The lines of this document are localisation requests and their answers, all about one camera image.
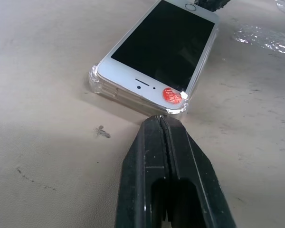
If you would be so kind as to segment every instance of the phone screen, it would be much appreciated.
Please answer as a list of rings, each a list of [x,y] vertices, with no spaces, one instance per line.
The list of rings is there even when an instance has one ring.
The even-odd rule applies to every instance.
[[[111,58],[186,91],[214,23],[161,1]]]

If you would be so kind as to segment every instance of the home button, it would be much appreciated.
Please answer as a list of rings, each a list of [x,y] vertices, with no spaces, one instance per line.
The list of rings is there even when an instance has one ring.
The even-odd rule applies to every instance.
[[[186,4],[185,7],[187,10],[196,11],[196,7],[193,6],[192,4]]]

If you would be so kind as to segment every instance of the white phone bezel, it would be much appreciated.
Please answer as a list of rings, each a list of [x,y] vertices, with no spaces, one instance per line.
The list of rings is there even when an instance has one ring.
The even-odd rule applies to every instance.
[[[157,81],[154,78],[151,78],[121,62],[118,62],[111,58],[112,54],[121,46],[121,44],[132,34],[132,32],[140,25],[140,23],[149,15],[149,13],[159,4],[161,0],[158,0],[147,12],[146,14],[139,19],[139,21],[134,25],[133,28],[114,46],[114,48],[103,58],[103,60],[98,64],[97,71],[100,77],[112,81],[119,86],[132,91],[133,93],[144,97],[160,106],[166,107],[168,109],[178,109],[180,108],[183,103],[180,102],[178,104],[172,104],[166,101],[162,95],[165,88],[169,87],[164,83]],[[195,11],[190,11],[186,8],[186,4],[193,4],[187,0],[165,0],[175,6],[178,6],[188,12],[191,12],[199,17],[205,18],[215,24],[213,30],[209,37],[213,36],[213,33],[216,31],[216,24],[219,22],[218,16],[210,12],[202,7],[194,5],[196,7]],[[208,39],[205,48],[202,52],[202,55],[199,59],[199,62],[196,66],[196,70],[194,71],[192,78],[189,82],[187,90],[185,91],[186,94],[189,93],[192,86],[194,85],[195,81],[197,80],[198,70],[200,66],[203,64],[203,59],[205,58],[210,45],[210,39]],[[147,83],[149,86],[140,83],[136,79]]]

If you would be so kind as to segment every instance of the red sticker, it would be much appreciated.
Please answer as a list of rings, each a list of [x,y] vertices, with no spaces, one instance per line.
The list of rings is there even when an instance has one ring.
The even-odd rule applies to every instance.
[[[165,88],[162,92],[162,95],[165,100],[170,103],[178,104],[181,102],[181,95],[171,88]]]

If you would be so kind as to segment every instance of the clear phone case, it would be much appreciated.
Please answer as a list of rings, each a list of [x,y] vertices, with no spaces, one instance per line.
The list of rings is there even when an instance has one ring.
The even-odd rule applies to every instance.
[[[198,78],[200,76],[200,73],[207,61],[207,58],[209,56],[210,50],[213,46],[213,42],[218,34],[218,25],[216,24],[214,33],[209,38],[209,43],[205,47],[206,48],[206,54],[204,55],[201,64],[197,66],[197,76],[194,78],[194,83],[189,89],[189,92],[184,95],[180,94],[182,99],[182,106],[177,109],[169,109],[166,107],[163,107],[161,105],[158,105],[142,96],[139,96],[132,91],[129,91],[120,85],[117,85],[104,77],[102,77],[98,71],[97,71],[97,64],[94,65],[89,73],[89,83],[92,89],[92,92],[102,95],[106,98],[112,99],[114,101],[117,101],[129,108],[132,108],[140,113],[143,113],[145,115],[151,116],[156,114],[165,114],[172,116],[174,118],[180,119],[183,117],[183,114],[186,113],[186,110],[189,105],[189,101],[192,99],[194,92],[197,88],[198,84]]]

